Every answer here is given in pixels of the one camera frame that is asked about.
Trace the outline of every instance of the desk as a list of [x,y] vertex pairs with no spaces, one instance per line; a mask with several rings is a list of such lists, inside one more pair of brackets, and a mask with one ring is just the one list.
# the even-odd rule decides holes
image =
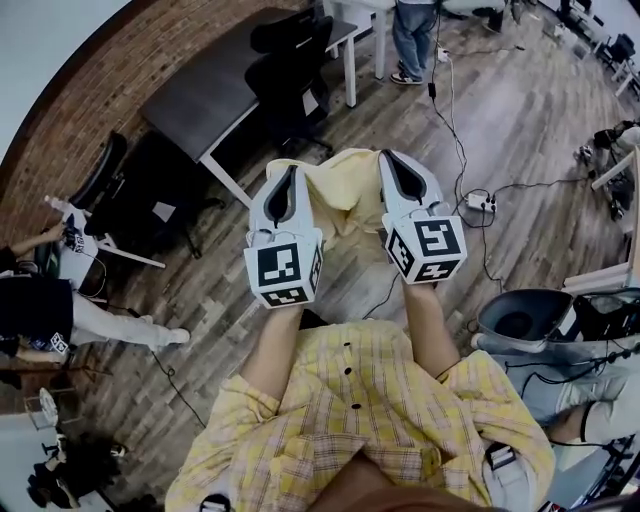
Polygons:
[[[258,106],[245,82],[261,55],[250,46],[251,32],[293,11],[266,8],[249,16],[195,55],[142,106],[143,117],[194,161],[202,163],[249,208],[251,198],[216,162],[218,145]],[[334,21],[327,51],[345,42],[346,103],[356,105],[355,25]]]
[[638,83],[640,83],[640,77],[638,76],[638,73],[635,70],[633,61],[631,61],[630,59],[625,60],[622,64],[618,66],[618,69],[611,77],[611,80],[615,82],[618,78],[622,76],[622,73],[624,73],[625,70],[627,71],[627,76],[620,84],[620,87],[618,87],[618,90],[616,91],[616,97],[620,96],[624,92],[624,90],[627,88],[627,86],[631,83],[632,80],[636,80]]
[[604,290],[616,290],[640,286],[640,200],[638,198],[638,176],[640,176],[640,150],[636,147],[631,153],[614,165],[609,171],[591,184],[593,190],[604,186],[611,178],[630,167],[635,180],[633,199],[634,229],[631,241],[629,261],[613,267],[588,272],[564,280],[562,291],[580,294]]
[[375,76],[379,80],[384,78],[386,41],[387,41],[387,13],[392,11],[395,0],[323,0],[324,12],[328,16],[334,15],[334,3],[361,7],[376,14],[373,32],[376,38],[376,71]]

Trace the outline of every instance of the yellow plaid shirt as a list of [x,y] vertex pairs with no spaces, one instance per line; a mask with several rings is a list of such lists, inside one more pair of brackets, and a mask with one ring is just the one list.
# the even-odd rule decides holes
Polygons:
[[507,444],[529,462],[541,501],[553,452],[485,352],[436,380],[413,361],[411,343],[394,323],[301,331],[282,402],[239,375],[222,384],[166,509],[197,510],[227,470],[237,511],[306,510],[358,451],[397,485],[437,487],[490,505],[482,439]]

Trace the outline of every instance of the white power adapter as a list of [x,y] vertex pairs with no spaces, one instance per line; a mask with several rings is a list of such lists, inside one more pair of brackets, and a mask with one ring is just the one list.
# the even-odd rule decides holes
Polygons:
[[486,213],[496,213],[497,204],[496,198],[480,195],[480,194],[467,194],[465,196],[467,206],[472,210],[484,211]]
[[440,45],[438,45],[438,61],[449,62],[449,52]]

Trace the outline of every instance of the yellow cloth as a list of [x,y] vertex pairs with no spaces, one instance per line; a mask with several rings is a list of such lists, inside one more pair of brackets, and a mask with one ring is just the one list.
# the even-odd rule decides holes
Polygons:
[[379,153],[347,149],[321,165],[273,160],[267,165],[267,176],[289,165],[304,169],[314,225],[322,230],[326,251],[338,238],[351,234],[356,228],[375,233],[382,227],[384,206],[380,201]]
[[542,501],[553,452],[485,352],[438,382],[413,361],[411,343],[394,323],[301,331],[281,403],[240,376],[222,384],[166,508],[197,510],[226,469],[237,511],[303,511],[360,450],[398,485],[446,489],[490,505],[482,439],[511,446],[531,464]]

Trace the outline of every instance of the table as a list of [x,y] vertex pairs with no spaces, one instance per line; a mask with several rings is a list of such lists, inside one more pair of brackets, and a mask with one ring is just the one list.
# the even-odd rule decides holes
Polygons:
[[375,76],[379,80],[384,78],[386,41],[387,41],[387,13],[392,11],[395,0],[323,0],[324,12],[328,16],[334,16],[334,3],[353,5],[375,13],[376,19],[373,25],[373,32],[376,38],[376,70]]
[[618,78],[622,76],[622,73],[624,73],[625,70],[627,71],[627,76],[620,84],[620,87],[618,87],[618,90],[616,91],[616,97],[620,96],[624,92],[624,90],[627,88],[627,86],[631,83],[632,80],[635,80],[640,84],[640,77],[638,76],[638,73],[635,70],[633,61],[631,61],[630,59],[625,60],[622,64],[618,66],[618,69],[611,77],[611,80],[615,82]]
[[71,248],[60,242],[60,279],[67,279],[71,281],[74,290],[79,290],[84,282],[85,277],[89,273],[93,261],[97,259],[99,251],[109,252],[127,258],[130,260],[139,261],[146,265],[151,265],[158,268],[166,268],[164,263],[160,263],[155,260],[143,258],[137,254],[121,251],[116,247],[113,239],[106,235],[104,240],[96,240],[94,237],[86,235],[84,233],[84,227],[87,225],[87,212],[79,210],[72,204],[65,201],[61,201],[57,198],[51,198],[46,196],[45,202],[52,208],[57,209],[62,213],[62,220],[66,221],[71,215],[73,215],[74,226],[82,234],[82,243],[84,247],[81,253],[74,252]]
[[[201,50],[142,106],[142,116],[195,162],[202,163],[247,207],[251,198],[216,162],[218,145],[258,106],[245,82],[249,66],[261,57],[250,46],[255,27],[273,23],[294,11],[266,8],[241,21]],[[327,51],[345,44],[346,103],[356,105],[354,37],[357,27],[334,21]]]
[[577,23],[582,33],[589,38],[591,42],[595,42],[595,47],[591,49],[591,53],[598,53],[600,46],[607,40],[609,35],[606,33],[602,25],[600,25],[590,14],[584,12],[581,8],[572,6],[571,14],[577,18]]
[[613,267],[588,272],[564,280],[562,291],[572,294],[580,294],[595,291],[615,290],[640,286],[640,200],[638,198],[638,176],[640,176],[640,150],[636,147],[624,157],[618,164],[591,184],[593,190],[598,190],[611,178],[620,174],[627,167],[633,171],[636,182],[636,190],[633,201],[634,229],[631,242],[629,261],[614,265]]

